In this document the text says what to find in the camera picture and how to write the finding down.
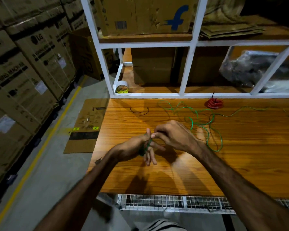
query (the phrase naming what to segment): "concrete floor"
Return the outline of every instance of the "concrete floor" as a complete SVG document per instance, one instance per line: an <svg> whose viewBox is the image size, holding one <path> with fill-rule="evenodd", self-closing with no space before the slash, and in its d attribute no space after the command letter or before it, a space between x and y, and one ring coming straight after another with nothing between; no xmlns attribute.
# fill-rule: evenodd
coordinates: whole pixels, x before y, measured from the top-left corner
<svg viewBox="0 0 289 231"><path fill-rule="evenodd" d="M72 91L67 99L66 105L74 95L76 89ZM80 180L88 168L92 153L63 154L65 144L69 138L69 131L73 128L78 112L82 108L85 99L107 98L109 97L105 80L97 81L88 77L71 104L66 115L63 117L58 129L50 139L42 156L38 160L32 173L21 187L14 202L4 211L4 216L0 222L1 230L33 230L38 222L47 212L64 196L73 185ZM62 107L59 116L65 110ZM7 205L7 202L14 193L19 182L27 172L29 166L43 146L47 136L53 130L59 117L53 121L50 128L42 138L42 142L27 158L20 169L18 177L2 199L0 204L0 214ZM96 209L91 210L82 230L130 230L118 210L110 207L108 213L105 212L104 204L96 202ZM183 214L162 212L131 212L124 211L134 221L138 228L146 226L149 222L159 217L165 216L169 220L175 221L187 230L216 230L225 231L225 226L221 215L212 214ZM240 220L232 217L236 231L246 231Z"/></svg>

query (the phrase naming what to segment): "metal grating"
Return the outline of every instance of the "metal grating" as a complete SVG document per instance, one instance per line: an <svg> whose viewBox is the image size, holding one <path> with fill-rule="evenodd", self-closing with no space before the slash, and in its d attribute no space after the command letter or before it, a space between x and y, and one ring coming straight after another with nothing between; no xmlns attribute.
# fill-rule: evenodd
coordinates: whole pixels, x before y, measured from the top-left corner
<svg viewBox="0 0 289 231"><path fill-rule="evenodd" d="M277 199L289 209L289 200ZM235 214L225 197L119 194L121 210Z"/></svg>

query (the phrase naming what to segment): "shelf frame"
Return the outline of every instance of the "shelf frame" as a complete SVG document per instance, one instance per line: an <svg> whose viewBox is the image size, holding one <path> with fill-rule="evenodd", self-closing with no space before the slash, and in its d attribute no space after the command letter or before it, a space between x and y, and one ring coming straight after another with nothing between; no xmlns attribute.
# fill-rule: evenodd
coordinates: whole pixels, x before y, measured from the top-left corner
<svg viewBox="0 0 289 231"><path fill-rule="evenodd" d="M208 47L208 46L229 46L227 55L233 50L234 46L264 46L264 45L285 45L288 46L282 51L267 69L263 77L254 86L250 93L215 93L219 98L289 98L289 93L259 93L266 82L272 77L276 70L281 66L285 59L289 56L289 40L214 40L214 41L199 41L199 34L203 17L205 14L208 0L199 0L196 16L194 20L194 27L192 32L192 40L190 41L161 41L161 42L123 42L123 43L100 43L98 38L98 30L94 15L92 12L90 0L81 0L83 10L85 12L88 26L92 35L92 39L96 48L96 52L101 64L102 71L104 73L106 85L110 98L136 98L136 99L166 99L166 98L211 98L212 93L185 93L190 68L192 65L194 53L196 47ZM119 81L121 71L124 66L132 66L132 62L123 62L122 48L156 48L156 47L189 47L182 82L179 93L116 93L116 84ZM114 49L118 48L120 66L116 74L114 84L111 84L109 78L109 71L106 63L106 59L102 52L102 49Z"/></svg>

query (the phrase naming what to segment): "white label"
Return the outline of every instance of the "white label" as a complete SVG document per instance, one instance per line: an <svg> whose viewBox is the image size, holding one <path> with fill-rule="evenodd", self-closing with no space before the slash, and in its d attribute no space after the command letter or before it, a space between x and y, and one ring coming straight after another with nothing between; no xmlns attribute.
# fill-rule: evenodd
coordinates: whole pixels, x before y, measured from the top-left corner
<svg viewBox="0 0 289 231"><path fill-rule="evenodd" d="M65 62L64 58L61 58L59 60L59 65L61 66L62 69L66 66L66 62Z"/></svg>
<svg viewBox="0 0 289 231"><path fill-rule="evenodd" d="M7 133L11 127L14 125L15 121L9 118L6 114L0 118L0 132Z"/></svg>
<svg viewBox="0 0 289 231"><path fill-rule="evenodd" d="M43 93L47 90L46 85L41 80L36 86L35 89L38 91L39 94L43 95Z"/></svg>

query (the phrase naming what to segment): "barcode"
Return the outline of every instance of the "barcode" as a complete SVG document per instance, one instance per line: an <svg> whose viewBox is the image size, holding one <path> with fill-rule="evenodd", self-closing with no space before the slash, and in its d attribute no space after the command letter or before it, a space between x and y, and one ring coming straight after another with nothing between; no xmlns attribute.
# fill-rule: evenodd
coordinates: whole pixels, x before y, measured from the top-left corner
<svg viewBox="0 0 289 231"><path fill-rule="evenodd" d="M126 21L115 21L116 29L127 29Z"/></svg>

